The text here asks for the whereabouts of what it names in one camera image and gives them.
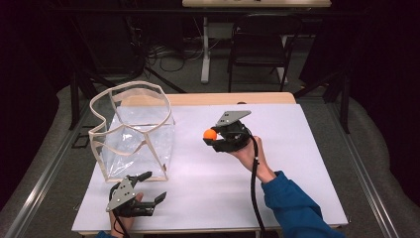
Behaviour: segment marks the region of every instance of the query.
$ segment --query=human hand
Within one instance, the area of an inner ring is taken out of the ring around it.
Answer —
[[[257,167],[257,177],[262,183],[267,183],[275,178],[275,173],[266,162],[265,154],[263,153],[263,140],[258,136],[254,136],[254,138],[256,139],[257,146],[259,148],[259,166]],[[230,154],[236,157],[247,170],[251,171],[253,169],[255,151],[252,139],[250,139],[246,147],[236,152],[231,152]]]
[[[139,192],[136,195],[136,200],[137,201],[141,201],[143,198],[143,193]],[[123,238],[124,237],[124,232],[123,232],[123,228],[121,228],[120,224],[116,221],[114,213],[112,211],[109,212],[109,218],[111,221],[111,235],[117,238]],[[124,225],[124,228],[126,228],[127,231],[129,231],[134,223],[134,217],[122,217],[119,216],[121,222]]]

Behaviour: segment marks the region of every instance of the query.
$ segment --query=transparent plastic bag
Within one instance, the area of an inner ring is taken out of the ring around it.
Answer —
[[[163,90],[145,81],[109,88],[90,101],[99,125],[90,145],[106,181],[153,173],[168,180],[174,137],[170,103]]]

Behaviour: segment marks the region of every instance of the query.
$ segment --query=black chair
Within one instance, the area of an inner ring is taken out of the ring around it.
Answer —
[[[299,18],[279,14],[248,14],[241,17],[232,29],[232,46],[228,62],[229,92],[232,89],[233,66],[284,68],[279,78],[283,90],[293,42],[302,28]],[[282,37],[287,37],[283,45]]]

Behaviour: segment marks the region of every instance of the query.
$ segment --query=blue jacket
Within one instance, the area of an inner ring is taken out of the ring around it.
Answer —
[[[284,238],[342,238],[322,219],[321,208],[283,172],[277,178],[262,184],[265,205],[272,209]]]

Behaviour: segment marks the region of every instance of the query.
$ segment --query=orange ball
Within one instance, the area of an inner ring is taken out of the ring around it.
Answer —
[[[204,139],[211,139],[211,140],[214,141],[217,138],[217,133],[213,129],[207,129],[203,134],[203,138]]]

